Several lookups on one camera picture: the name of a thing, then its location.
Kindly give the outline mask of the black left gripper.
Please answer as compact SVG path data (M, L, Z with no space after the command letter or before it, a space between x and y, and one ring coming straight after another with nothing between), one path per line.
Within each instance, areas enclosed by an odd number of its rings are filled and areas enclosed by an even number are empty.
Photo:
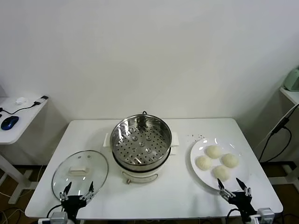
M68 219L76 219L78 211L87 205L86 201L90 201L94 197L94 186L91 182L88 192L83 196L69 196L72 182L64 188L63 192L59 193L61 205L66 212Z

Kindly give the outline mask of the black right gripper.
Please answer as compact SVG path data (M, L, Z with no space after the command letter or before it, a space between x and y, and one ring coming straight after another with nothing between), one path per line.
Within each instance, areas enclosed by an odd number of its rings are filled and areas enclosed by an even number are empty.
M241 216L255 215L256 210L251 205L251 188L248 188L239 178L236 178L236 180L243 192L230 192L229 190L225 189L221 180L217 178L221 197L228 199L229 204L235 205L240 211Z

